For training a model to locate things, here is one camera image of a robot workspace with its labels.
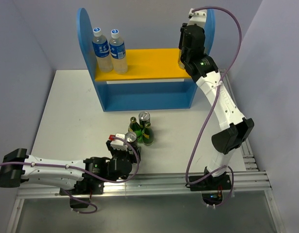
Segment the clear soda bottle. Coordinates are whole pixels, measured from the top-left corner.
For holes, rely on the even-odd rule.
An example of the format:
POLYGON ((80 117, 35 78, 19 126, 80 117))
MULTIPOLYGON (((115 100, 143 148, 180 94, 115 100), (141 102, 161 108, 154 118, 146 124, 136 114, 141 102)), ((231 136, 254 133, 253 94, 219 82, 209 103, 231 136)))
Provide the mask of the clear soda bottle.
POLYGON ((184 64, 181 62, 180 57, 178 58, 178 65, 181 69, 185 69, 184 64))

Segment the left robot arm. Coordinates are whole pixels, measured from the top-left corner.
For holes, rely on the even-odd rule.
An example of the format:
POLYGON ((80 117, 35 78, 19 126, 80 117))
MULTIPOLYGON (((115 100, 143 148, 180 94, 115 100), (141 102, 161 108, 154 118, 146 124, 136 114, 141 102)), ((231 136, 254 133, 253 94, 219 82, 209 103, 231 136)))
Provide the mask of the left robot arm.
POLYGON ((128 179, 133 164, 141 160, 141 147, 129 146, 120 140, 108 140, 111 157, 90 157, 85 160, 62 161, 28 155, 16 149, 3 158, 0 166, 0 187, 16 188, 24 182, 60 188, 73 195, 101 195, 104 182, 128 179))

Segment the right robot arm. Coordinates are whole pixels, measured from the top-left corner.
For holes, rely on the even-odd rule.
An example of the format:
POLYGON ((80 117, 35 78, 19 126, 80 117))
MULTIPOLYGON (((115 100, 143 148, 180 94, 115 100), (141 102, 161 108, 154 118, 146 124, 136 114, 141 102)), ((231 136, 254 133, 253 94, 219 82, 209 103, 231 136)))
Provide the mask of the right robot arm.
POLYGON ((254 127, 254 121, 246 118, 237 108, 223 84, 224 76, 220 74, 214 60, 204 50, 205 32, 196 24, 184 23, 180 29, 180 60, 193 82, 204 93, 211 104, 209 115, 215 114, 220 132, 211 137, 216 154, 204 169, 203 176, 185 175, 186 184, 191 190, 214 190, 219 186, 231 189, 227 169, 234 154, 246 141, 254 127))

